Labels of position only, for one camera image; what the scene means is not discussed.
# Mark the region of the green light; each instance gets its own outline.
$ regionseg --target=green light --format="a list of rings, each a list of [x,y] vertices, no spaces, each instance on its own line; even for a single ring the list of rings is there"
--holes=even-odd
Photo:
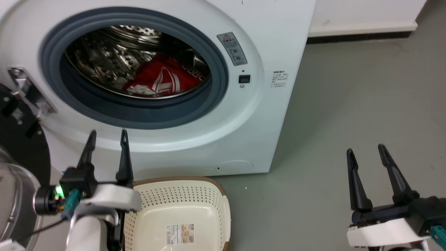
[[[59,197],[61,197],[62,199],[65,199],[64,195],[63,195],[63,190],[62,187],[60,185],[58,185],[56,187],[56,194],[59,195]]]

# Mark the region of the black cable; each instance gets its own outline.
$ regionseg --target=black cable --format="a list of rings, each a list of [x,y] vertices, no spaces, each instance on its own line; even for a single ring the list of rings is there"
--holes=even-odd
[[[16,241],[17,241],[17,242],[20,242],[20,241],[22,241],[22,240],[24,240],[24,239],[26,239],[26,238],[28,238],[28,237],[31,237],[31,236],[33,236],[33,235],[35,235],[35,234],[38,234],[38,233],[40,233],[40,232],[43,232],[43,231],[45,231],[45,230],[48,230],[48,229],[50,229],[50,228],[52,228],[52,227],[55,227],[55,226],[61,224],[61,223],[64,222],[65,220],[66,220],[66,219],[62,219],[62,220],[60,220],[60,221],[58,221],[58,222],[55,222],[55,223],[50,224],[50,225],[48,225],[48,226],[42,227],[42,228],[39,229],[39,230],[36,230],[36,231],[34,231],[34,232],[32,232],[32,233],[29,233],[29,234],[26,234],[26,235],[24,235],[24,236],[22,236],[22,237],[20,237],[20,238],[17,238]]]

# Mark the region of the beige basket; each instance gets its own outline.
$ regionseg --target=beige basket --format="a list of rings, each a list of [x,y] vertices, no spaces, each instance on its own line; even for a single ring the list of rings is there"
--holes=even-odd
[[[125,216],[126,251],[225,251],[231,212],[225,191],[204,177],[134,183],[142,210]]]

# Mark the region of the washing machine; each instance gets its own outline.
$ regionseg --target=washing machine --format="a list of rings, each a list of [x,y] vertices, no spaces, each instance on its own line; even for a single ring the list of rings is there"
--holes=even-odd
[[[135,180],[268,172],[314,8],[2,0],[0,83],[38,117],[61,171],[95,129],[95,175],[114,180],[126,128]]]

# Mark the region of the floor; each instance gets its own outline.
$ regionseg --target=floor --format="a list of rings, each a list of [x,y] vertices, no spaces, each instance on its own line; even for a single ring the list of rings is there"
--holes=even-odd
[[[353,250],[348,148],[375,206],[392,202],[378,143],[422,197],[446,197],[446,3],[430,1],[418,24],[408,39],[306,47],[270,173],[216,178],[231,205],[230,250]],[[62,250],[53,236],[66,228],[34,250]]]

